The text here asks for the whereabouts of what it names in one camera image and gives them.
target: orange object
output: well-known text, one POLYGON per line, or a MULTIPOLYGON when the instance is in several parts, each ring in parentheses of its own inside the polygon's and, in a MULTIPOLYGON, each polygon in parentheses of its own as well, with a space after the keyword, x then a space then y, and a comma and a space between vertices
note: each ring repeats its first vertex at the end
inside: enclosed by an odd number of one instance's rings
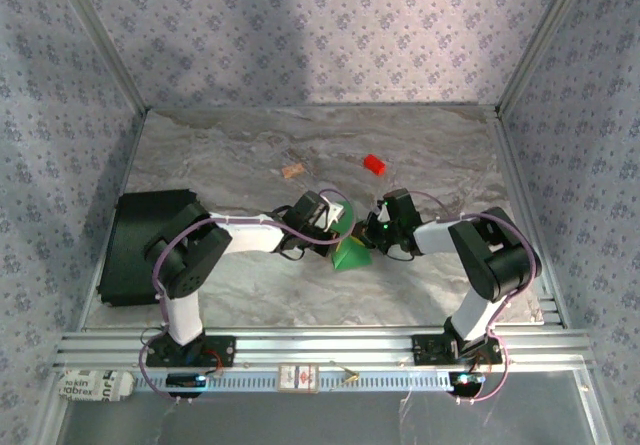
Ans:
POLYGON ((301 163, 296 163, 295 165, 289 165, 288 167, 284 167, 282 169, 282 175, 284 178, 293 178, 297 175, 304 173, 304 165, 301 163))
POLYGON ((384 170, 387 167, 384 162, 375 155, 367 155, 364 159, 364 166, 378 176, 384 174, 384 170))

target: blue floral wallpaper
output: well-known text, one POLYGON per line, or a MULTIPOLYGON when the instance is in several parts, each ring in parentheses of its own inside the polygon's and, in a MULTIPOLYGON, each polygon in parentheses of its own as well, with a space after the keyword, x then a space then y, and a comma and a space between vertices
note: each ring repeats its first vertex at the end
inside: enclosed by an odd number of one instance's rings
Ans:
POLYGON ((0 0, 0 443, 82 310, 134 114, 66 0, 0 0))
POLYGON ((577 0, 510 133, 572 323, 640 443, 640 0, 577 0))
POLYGON ((155 108, 480 102, 550 0, 92 0, 155 108))

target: wall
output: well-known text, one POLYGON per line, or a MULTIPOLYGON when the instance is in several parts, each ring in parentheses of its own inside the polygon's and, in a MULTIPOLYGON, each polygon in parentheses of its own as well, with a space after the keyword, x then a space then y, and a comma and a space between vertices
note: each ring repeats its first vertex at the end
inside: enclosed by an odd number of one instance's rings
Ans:
POLYGON ((550 0, 92 0, 152 107, 495 104, 550 0))
POLYGON ((133 112, 66 0, 0 0, 0 443, 24 443, 77 325, 133 112))
POLYGON ((508 119, 573 325, 640 443, 640 0, 577 0, 508 119))

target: red block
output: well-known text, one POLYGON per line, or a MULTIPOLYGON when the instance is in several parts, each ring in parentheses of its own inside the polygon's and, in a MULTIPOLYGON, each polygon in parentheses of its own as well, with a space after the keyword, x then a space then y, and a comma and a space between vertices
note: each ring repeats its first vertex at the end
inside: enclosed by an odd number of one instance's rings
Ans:
POLYGON ((375 155, 367 155, 364 159, 364 166, 378 176, 382 175, 386 168, 384 162, 375 155))

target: marble tabletop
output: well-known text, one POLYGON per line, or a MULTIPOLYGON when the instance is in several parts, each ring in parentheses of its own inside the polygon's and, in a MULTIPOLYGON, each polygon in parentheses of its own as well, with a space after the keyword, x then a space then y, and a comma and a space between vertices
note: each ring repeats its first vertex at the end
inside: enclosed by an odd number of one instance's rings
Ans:
MULTIPOLYGON (((293 204, 306 190, 337 188, 359 218, 385 192, 438 197, 453 214, 490 206, 511 214, 491 139, 488 107, 380 106, 161 111, 147 116, 127 192, 189 188, 212 211, 253 214, 293 204), (362 166, 373 153, 382 177, 362 166), (281 169, 302 163, 285 179, 281 169)), ((423 220, 442 215, 415 197, 423 220)), ((441 325, 469 289, 454 254, 410 263, 374 254, 336 272, 307 253, 300 262, 264 253, 225 256, 200 289, 206 326, 441 325)), ((94 298, 88 328, 157 324, 156 306, 112 308, 94 298)), ((533 290, 502 321, 539 323, 533 290)))

